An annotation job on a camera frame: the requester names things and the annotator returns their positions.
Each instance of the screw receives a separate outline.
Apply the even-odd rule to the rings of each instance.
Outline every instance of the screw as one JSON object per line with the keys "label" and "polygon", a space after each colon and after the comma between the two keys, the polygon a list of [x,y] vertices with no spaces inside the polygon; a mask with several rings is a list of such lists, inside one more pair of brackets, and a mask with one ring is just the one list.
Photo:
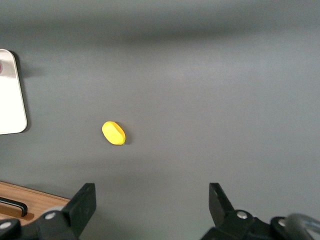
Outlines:
{"label": "screw", "polygon": [[0,225],[0,229],[6,229],[6,228],[10,227],[11,225],[12,225],[12,223],[10,221],[6,221]]}
{"label": "screw", "polygon": [[247,219],[248,218],[248,215],[244,212],[244,211],[238,211],[236,213],[236,215],[238,216],[238,218],[240,219]]}
{"label": "screw", "polygon": [[55,216],[56,216],[56,213],[52,212],[52,213],[45,215],[44,219],[50,220],[50,219],[53,219]]}
{"label": "screw", "polygon": [[279,219],[278,224],[281,225],[282,227],[286,226],[286,222],[283,218]]}

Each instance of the yellow pill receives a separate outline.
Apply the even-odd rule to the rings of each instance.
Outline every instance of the yellow pill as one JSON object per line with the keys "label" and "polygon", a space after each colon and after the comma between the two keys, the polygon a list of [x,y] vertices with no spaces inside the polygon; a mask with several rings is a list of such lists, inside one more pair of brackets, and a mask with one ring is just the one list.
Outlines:
{"label": "yellow pill", "polygon": [[125,132],[114,121],[107,121],[102,126],[105,138],[114,145],[123,145],[126,141]]}

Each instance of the gray surface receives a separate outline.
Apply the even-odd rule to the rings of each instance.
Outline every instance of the gray surface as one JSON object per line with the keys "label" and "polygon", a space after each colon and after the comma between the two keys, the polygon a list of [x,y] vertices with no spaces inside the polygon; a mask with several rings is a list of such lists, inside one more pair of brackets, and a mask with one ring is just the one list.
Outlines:
{"label": "gray surface", "polygon": [[209,182],[263,221],[320,218],[318,1],[89,3],[0,2],[29,121],[0,136],[2,181],[96,183],[83,240],[197,240]]}

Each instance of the white tablet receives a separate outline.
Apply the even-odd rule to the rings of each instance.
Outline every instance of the white tablet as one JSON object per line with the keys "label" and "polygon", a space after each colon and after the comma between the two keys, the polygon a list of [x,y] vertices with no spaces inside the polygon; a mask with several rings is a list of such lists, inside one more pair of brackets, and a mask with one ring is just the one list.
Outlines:
{"label": "white tablet", "polygon": [[15,57],[0,49],[0,135],[20,133],[27,127]]}

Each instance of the wooden surface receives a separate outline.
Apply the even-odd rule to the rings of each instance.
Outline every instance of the wooden surface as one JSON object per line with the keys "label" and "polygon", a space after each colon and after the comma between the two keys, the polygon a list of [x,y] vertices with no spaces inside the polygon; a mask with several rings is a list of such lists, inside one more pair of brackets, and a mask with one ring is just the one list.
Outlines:
{"label": "wooden surface", "polygon": [[17,218],[21,221],[21,225],[26,225],[36,220],[49,208],[64,206],[69,202],[69,199],[63,197],[5,182],[0,182],[0,197],[22,202],[27,205],[28,213],[26,216],[21,217],[20,208],[0,203],[0,220]]}

